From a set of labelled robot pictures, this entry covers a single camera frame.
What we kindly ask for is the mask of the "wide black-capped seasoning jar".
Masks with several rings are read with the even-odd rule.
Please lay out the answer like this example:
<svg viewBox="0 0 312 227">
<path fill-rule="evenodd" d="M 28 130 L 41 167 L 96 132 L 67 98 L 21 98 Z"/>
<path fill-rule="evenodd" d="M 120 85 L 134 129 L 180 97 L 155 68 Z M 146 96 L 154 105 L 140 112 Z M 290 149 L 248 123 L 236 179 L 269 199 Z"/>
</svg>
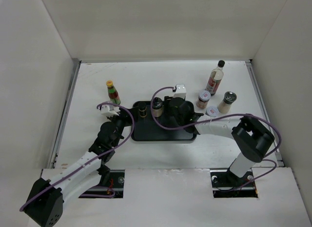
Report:
<svg viewBox="0 0 312 227">
<path fill-rule="evenodd" d="M 159 97 L 155 97 L 152 102 L 152 113 L 155 118 L 159 118 L 163 113 L 163 101 Z"/>
</svg>

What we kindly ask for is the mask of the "tall clear vinegar bottle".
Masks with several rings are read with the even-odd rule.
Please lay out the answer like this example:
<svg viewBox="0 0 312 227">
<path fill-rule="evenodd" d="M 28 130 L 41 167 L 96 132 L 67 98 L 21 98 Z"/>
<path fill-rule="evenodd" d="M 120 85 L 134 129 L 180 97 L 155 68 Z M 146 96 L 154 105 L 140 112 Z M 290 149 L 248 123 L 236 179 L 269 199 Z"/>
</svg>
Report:
<svg viewBox="0 0 312 227">
<path fill-rule="evenodd" d="M 221 83 L 221 80 L 223 79 L 224 65 L 225 65 L 225 62 L 223 60 L 220 60 L 217 64 L 217 67 L 211 71 L 210 77 L 208 79 L 208 82 L 205 88 L 205 90 L 207 90 L 211 96 L 216 94 L 217 89 Z"/>
</svg>

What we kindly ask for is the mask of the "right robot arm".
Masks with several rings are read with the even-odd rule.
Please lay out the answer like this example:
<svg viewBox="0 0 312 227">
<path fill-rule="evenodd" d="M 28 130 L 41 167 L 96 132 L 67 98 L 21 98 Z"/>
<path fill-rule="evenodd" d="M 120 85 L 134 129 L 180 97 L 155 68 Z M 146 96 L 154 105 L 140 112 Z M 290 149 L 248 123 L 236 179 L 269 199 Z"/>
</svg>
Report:
<svg viewBox="0 0 312 227">
<path fill-rule="evenodd" d="M 182 98 L 171 98 L 165 104 L 165 112 L 174 117 L 179 129 L 196 135 L 216 135 L 233 139 L 240 153 L 226 173 L 226 180 L 232 186 L 239 185 L 244 175 L 255 164 L 260 163 L 274 142 L 273 134 L 261 123 L 261 119 L 243 114 L 237 120 L 198 121 L 203 116 L 196 113 L 194 105 Z"/>
</svg>

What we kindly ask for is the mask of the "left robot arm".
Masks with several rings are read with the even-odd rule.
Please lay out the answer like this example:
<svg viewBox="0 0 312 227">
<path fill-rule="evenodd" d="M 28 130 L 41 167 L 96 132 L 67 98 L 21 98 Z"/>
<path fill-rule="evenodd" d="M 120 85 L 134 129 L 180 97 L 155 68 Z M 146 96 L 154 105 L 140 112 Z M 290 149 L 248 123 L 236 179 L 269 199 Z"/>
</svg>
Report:
<svg viewBox="0 0 312 227">
<path fill-rule="evenodd" d="M 63 214 L 70 198 L 79 197 L 89 188 L 109 183 L 106 163 L 115 150 L 126 142 L 122 133 L 134 125 L 129 110 L 121 110 L 100 127 L 97 138 L 85 154 L 62 173 L 51 179 L 39 178 L 32 186 L 26 203 L 20 208 L 41 227 L 52 227 Z"/>
</svg>

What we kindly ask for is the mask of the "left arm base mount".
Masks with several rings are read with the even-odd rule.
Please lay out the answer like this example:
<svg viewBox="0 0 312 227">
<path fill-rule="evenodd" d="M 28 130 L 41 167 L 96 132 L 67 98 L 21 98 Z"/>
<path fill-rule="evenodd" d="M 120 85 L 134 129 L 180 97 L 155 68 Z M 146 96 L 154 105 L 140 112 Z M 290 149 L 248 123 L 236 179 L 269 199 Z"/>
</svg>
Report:
<svg viewBox="0 0 312 227">
<path fill-rule="evenodd" d="M 99 184 L 90 188 L 79 198 L 123 198 L 125 184 L 125 170 L 111 170 L 106 177 L 102 177 Z"/>
</svg>

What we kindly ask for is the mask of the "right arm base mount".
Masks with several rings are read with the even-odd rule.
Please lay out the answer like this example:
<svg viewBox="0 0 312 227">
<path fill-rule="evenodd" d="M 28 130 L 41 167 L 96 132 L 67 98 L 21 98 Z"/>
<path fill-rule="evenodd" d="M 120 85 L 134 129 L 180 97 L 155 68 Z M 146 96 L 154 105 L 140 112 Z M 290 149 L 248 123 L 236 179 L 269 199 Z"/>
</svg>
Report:
<svg viewBox="0 0 312 227">
<path fill-rule="evenodd" d="M 251 169 L 238 178 L 226 169 L 210 170 L 214 198 L 258 198 Z"/>
</svg>

